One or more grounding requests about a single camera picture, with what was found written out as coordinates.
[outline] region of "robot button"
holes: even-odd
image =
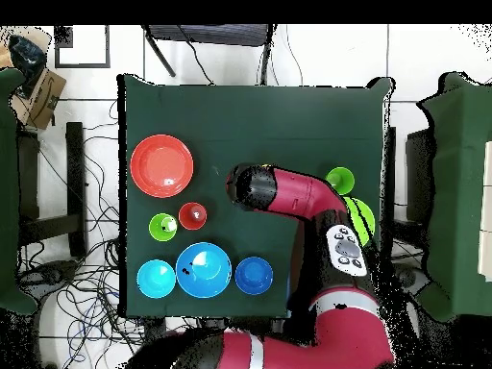
[[[338,254],[349,258],[358,258],[360,256],[360,249],[358,246],[355,243],[349,242],[345,239],[340,240],[334,247],[334,250]]]

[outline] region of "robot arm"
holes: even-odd
[[[304,262],[292,316],[313,315],[310,346],[221,332],[182,353],[173,369],[376,369],[392,363],[370,269],[341,197],[323,180],[270,165],[240,164],[226,181],[233,203],[305,223]]]

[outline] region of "red plate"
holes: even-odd
[[[157,198],[183,191],[193,174],[193,158],[187,147],[171,135],[151,135],[140,141],[130,160],[138,188]]]

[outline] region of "bowl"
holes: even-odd
[[[178,230],[176,218],[167,213],[154,215],[149,222],[150,235],[159,242],[171,240]]]
[[[213,243],[188,246],[176,261],[178,284],[190,296],[207,299],[220,294],[231,280],[227,254]]]
[[[367,204],[357,198],[343,197],[343,199],[347,203],[350,219],[356,229],[358,239],[360,240],[360,246],[364,246],[369,241],[370,236],[374,235],[374,231],[376,230],[376,219],[374,218],[373,211],[371,211]],[[361,215],[369,227],[370,235],[365,228],[364,221],[360,217]]]
[[[151,299],[167,296],[176,284],[172,266],[163,260],[149,260],[141,265],[136,274],[136,285]]]
[[[201,204],[186,203],[181,207],[178,219],[183,228],[196,231],[207,222],[207,210]]]
[[[268,290],[273,282],[272,266],[264,258],[246,258],[235,268],[234,278],[241,291],[258,295]]]

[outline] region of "cardboard box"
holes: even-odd
[[[5,50],[8,50],[9,37],[12,34],[22,36],[37,45],[45,54],[51,42],[51,36],[35,27],[23,26],[3,26],[0,27],[0,68],[12,66],[10,53],[5,56]],[[12,96],[11,105],[17,113],[19,121],[28,126],[34,126],[38,129],[46,129],[53,116],[60,95],[62,94],[66,80],[55,74],[47,68],[44,68],[37,80],[30,99],[20,98],[17,95]]]
[[[60,100],[66,80],[45,68],[30,99],[12,96],[12,108],[24,125],[46,129]]]

